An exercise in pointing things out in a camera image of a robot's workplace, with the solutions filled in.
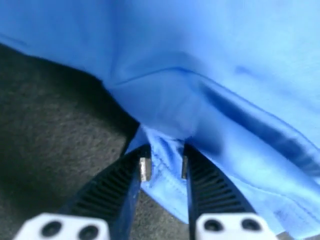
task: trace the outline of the blue cloth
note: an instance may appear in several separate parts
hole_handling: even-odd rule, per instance
[[[184,222],[184,141],[278,234],[320,233],[319,0],[1,0],[0,42],[88,72],[152,145],[142,188]]]

